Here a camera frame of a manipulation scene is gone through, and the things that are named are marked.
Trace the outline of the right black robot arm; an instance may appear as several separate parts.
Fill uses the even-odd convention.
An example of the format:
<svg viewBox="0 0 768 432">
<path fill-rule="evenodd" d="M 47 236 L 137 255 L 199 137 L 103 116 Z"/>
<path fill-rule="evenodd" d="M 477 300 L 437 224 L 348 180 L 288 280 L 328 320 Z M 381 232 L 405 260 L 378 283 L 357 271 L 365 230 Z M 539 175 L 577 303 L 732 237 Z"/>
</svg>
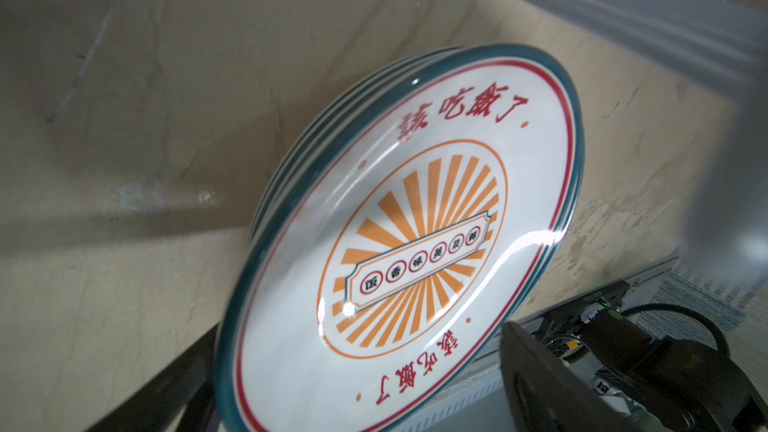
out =
<svg viewBox="0 0 768 432">
<path fill-rule="evenodd" d="M 545 311 L 535 338 L 567 364 L 592 355 L 601 365 L 596 389 L 618 391 L 671 431 L 764 431 L 767 404 L 732 361 L 722 330 L 703 314 L 680 305 L 628 306 L 625 280 Z M 652 336 L 635 322 L 650 312 L 687 318 L 713 342 Z"/>
</svg>

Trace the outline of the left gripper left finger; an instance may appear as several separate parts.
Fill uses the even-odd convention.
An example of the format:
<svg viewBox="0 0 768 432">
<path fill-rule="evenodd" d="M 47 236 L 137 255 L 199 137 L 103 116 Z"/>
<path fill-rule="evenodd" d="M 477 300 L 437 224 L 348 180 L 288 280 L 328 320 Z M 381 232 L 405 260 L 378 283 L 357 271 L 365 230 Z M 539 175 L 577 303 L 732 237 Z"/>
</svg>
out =
<svg viewBox="0 0 768 432">
<path fill-rule="evenodd" d="M 213 326 L 200 339 L 90 431 L 164 431 L 176 418 L 178 431 L 217 431 L 213 359 L 217 338 Z"/>
</svg>

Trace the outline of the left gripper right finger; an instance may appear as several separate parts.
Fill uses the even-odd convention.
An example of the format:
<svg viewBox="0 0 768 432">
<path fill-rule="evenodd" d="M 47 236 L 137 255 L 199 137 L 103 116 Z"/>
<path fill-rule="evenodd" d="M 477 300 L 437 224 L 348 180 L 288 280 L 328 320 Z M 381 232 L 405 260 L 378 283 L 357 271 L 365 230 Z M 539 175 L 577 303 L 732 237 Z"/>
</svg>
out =
<svg viewBox="0 0 768 432">
<path fill-rule="evenodd" d="M 517 431 L 622 431 L 613 411 L 515 322 L 502 327 L 500 370 Z"/>
</svg>

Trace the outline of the white round plate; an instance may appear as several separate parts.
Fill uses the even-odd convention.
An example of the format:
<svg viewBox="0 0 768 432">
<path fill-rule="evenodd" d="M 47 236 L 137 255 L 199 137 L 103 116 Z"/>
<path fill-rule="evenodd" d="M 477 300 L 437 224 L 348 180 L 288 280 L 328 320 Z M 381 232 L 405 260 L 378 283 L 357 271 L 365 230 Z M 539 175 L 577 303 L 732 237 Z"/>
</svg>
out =
<svg viewBox="0 0 768 432">
<path fill-rule="evenodd" d="M 229 431 L 381 431 L 467 367 L 553 259 L 585 161 L 575 85 L 524 45 L 367 90 L 269 207 L 222 319 Z"/>
<path fill-rule="evenodd" d="M 444 47 L 391 62 L 360 79 L 343 94 L 337 96 L 302 132 L 279 163 L 261 196 L 250 226 L 249 238 L 252 239 L 255 236 L 260 223 L 264 221 L 264 217 L 267 215 L 269 207 L 275 201 L 275 196 L 281 192 L 289 179 L 296 174 L 296 169 L 305 160 L 305 156 L 311 151 L 315 143 L 321 140 L 321 134 L 333 131 L 338 127 L 338 123 L 342 121 L 345 108 L 354 104 L 367 90 L 373 89 L 379 83 L 391 81 L 393 76 L 402 73 L 408 67 L 418 65 L 435 57 L 440 58 L 461 49 L 463 49 L 463 46 Z"/>
</svg>

